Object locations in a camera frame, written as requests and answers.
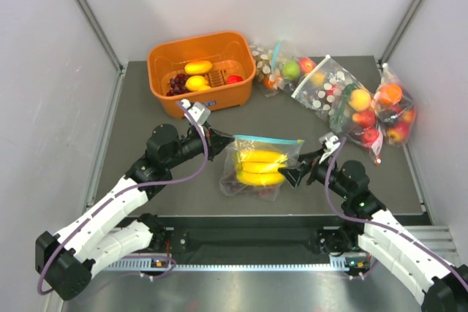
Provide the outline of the blue zip top bag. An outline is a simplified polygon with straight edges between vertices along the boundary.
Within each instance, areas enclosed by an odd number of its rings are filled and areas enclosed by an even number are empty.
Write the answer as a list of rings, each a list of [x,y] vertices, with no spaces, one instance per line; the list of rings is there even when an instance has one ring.
[[[303,140],[237,134],[227,147],[220,189],[227,197],[250,196],[274,201],[285,182],[279,170],[295,165]]]

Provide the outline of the yellow fake banana bunch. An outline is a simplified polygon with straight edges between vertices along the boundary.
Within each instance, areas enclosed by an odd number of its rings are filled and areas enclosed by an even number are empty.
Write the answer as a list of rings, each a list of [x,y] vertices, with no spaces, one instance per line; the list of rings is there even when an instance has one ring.
[[[286,167],[288,156],[277,151],[242,150],[233,154],[236,179],[248,186],[273,186],[284,182],[278,168]]]

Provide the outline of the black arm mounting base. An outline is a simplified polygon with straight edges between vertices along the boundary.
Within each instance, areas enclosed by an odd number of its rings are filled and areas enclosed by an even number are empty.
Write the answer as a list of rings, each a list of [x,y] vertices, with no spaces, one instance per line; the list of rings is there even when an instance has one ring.
[[[332,216],[158,216],[171,251],[215,248],[304,248],[314,254],[358,251],[358,227]]]

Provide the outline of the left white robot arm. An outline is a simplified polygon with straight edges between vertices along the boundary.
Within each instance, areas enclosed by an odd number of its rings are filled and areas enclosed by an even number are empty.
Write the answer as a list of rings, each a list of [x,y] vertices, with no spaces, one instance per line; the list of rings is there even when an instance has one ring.
[[[37,238],[38,293],[47,293],[42,288],[47,283],[61,299],[71,300],[119,259],[143,249],[166,251],[168,233],[155,215],[144,213],[120,232],[112,230],[164,187],[177,182],[172,168],[199,155],[208,162],[233,140],[208,123],[191,125],[185,136],[179,136],[171,124],[157,126],[145,153],[97,204],[57,233],[45,231]]]

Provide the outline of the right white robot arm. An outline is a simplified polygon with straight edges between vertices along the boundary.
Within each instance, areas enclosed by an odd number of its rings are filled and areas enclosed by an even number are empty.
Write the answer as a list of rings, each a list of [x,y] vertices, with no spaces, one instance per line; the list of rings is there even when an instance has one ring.
[[[323,161],[323,151],[300,156],[295,167],[280,173],[293,186],[303,179],[325,187],[344,201],[337,215],[347,228],[341,232],[343,245],[371,254],[412,294],[422,311],[467,310],[467,266],[455,267],[434,253],[405,229],[369,190],[365,167],[349,160],[340,167],[336,158]]]

